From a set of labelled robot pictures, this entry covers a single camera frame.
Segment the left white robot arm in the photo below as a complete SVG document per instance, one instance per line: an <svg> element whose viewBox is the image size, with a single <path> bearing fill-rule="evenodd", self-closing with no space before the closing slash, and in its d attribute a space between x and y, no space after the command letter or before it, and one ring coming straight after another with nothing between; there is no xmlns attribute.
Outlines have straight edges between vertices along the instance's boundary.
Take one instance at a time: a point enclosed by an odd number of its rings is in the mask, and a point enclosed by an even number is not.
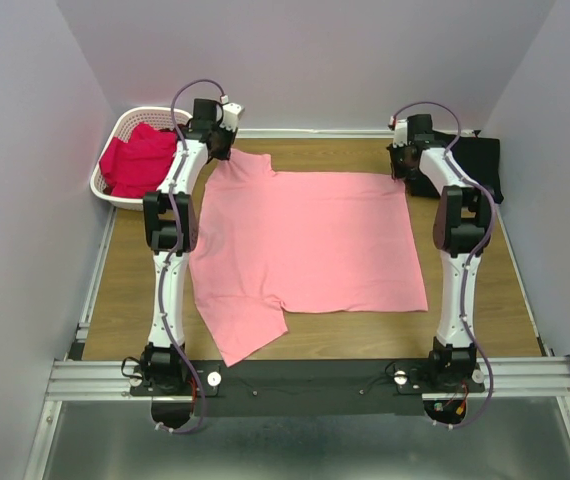
<svg viewBox="0 0 570 480"><path fill-rule="evenodd" d="M153 319L138 366L141 386L154 394L182 395L199 390L184 352L184 282L190 253L198 239L192 192L201 170L231 156L244 108L223 94L196 99L192 118L175 127L173 162L160 186L143 198L145 237L153 253Z"/></svg>

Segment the light pink t shirt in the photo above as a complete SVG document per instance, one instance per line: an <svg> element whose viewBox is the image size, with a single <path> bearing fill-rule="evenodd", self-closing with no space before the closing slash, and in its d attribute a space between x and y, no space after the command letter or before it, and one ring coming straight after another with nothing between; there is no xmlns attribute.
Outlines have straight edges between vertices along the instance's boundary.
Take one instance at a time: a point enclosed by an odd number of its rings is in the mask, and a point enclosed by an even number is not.
<svg viewBox="0 0 570 480"><path fill-rule="evenodd" d="M210 174L189 260L196 307L235 365L283 336L285 314L428 307L404 185L275 171L234 151Z"/></svg>

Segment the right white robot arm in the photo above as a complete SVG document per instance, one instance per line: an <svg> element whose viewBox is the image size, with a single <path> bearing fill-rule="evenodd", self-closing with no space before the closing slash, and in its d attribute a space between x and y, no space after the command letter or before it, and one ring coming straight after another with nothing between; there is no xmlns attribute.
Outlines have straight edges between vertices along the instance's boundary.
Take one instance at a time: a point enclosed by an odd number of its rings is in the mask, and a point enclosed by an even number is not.
<svg viewBox="0 0 570 480"><path fill-rule="evenodd" d="M473 378L480 352L474 334L476 277L496 220L493 195L464 172L452 147L436 139L429 114L390 118L392 177L427 177L439 191L432 238L442 266L441 314L428 357L404 370L432 391Z"/></svg>

